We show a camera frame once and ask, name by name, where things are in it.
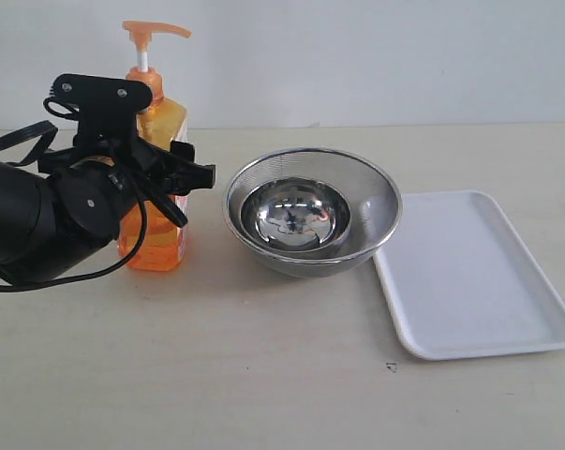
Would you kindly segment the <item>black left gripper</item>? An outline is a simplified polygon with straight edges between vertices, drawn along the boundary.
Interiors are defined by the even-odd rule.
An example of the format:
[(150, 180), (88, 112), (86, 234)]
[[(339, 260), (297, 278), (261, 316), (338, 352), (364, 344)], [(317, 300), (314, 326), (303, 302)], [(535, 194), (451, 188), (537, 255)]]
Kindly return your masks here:
[(216, 166), (197, 164), (192, 143), (171, 141), (163, 151), (138, 136), (90, 143), (76, 137), (68, 149), (45, 151), (37, 168), (56, 195), (52, 247), (76, 262), (114, 240), (121, 257), (135, 255), (151, 222), (146, 202), (168, 206), (165, 192), (187, 195), (216, 183)]

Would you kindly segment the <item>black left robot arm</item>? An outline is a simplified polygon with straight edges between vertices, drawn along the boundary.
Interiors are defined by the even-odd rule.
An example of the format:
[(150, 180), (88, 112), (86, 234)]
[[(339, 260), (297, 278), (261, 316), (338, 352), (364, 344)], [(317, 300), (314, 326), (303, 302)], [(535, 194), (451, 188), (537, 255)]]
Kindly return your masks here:
[(0, 278), (12, 286), (58, 278), (116, 240), (123, 218), (146, 201), (185, 227), (174, 197), (216, 180), (216, 167), (195, 163), (187, 142), (163, 150), (142, 138), (102, 139), (36, 162), (31, 173), (0, 161)]

